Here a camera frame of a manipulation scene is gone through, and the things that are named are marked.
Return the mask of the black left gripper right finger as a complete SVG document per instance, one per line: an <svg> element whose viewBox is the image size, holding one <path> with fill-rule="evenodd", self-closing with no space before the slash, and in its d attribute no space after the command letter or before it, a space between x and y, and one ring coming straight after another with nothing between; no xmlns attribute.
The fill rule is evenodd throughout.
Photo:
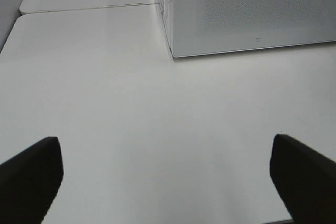
<svg viewBox="0 0 336 224"><path fill-rule="evenodd" d="M335 162L299 140L274 137L271 180L294 223L335 223Z"/></svg>

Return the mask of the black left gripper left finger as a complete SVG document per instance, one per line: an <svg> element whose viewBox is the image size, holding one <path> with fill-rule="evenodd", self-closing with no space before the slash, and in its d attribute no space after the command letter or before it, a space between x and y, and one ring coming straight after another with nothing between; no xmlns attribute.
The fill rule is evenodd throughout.
<svg viewBox="0 0 336 224"><path fill-rule="evenodd" d="M1 223L42 223L64 176L59 139L46 137L1 164Z"/></svg>

